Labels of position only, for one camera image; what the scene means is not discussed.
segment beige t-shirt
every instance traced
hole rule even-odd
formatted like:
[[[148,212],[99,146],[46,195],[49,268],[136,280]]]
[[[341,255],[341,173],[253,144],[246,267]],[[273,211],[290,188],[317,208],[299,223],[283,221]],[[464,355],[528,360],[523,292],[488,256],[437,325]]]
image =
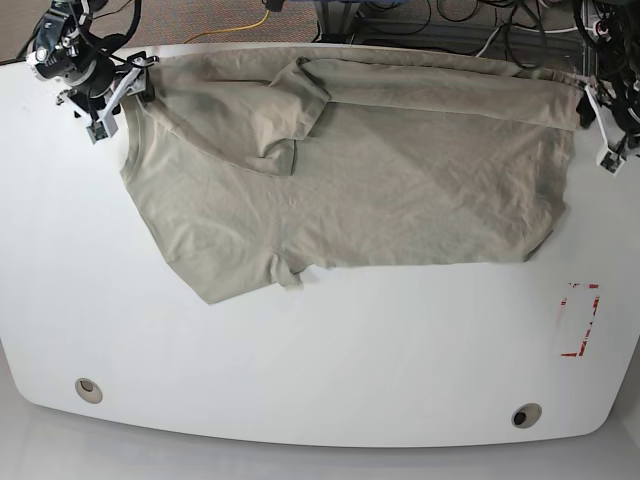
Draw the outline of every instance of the beige t-shirt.
[[[524,261],[563,212],[579,90],[505,62],[344,48],[163,60],[125,185],[215,303],[319,266]]]

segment floor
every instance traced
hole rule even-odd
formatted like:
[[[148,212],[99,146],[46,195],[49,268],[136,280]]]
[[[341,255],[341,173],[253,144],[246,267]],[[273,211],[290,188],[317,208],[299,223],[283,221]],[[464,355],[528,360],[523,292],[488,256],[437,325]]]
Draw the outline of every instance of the floor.
[[[103,12],[118,10],[126,0],[110,0]],[[453,18],[464,17],[475,7],[475,0],[407,0],[399,8],[387,12],[371,12],[376,16],[397,17],[423,22],[429,8],[432,20],[442,20],[438,13]],[[47,9],[50,0],[0,0],[0,61],[13,58],[29,37],[34,25]],[[570,1],[562,0],[558,6],[542,8],[546,28],[572,26]],[[126,30],[131,18],[131,5],[122,12],[94,22],[92,31],[98,35]],[[206,30],[247,25],[262,17],[264,7],[260,0],[144,0],[142,21],[129,46],[166,45],[182,43],[189,36]],[[507,11],[497,12],[481,5],[469,23],[494,25],[506,18]],[[522,23],[526,17],[516,16]],[[310,42],[317,32],[313,4],[308,0],[289,0],[281,13],[273,14],[259,28],[241,32],[204,37],[202,42]]]

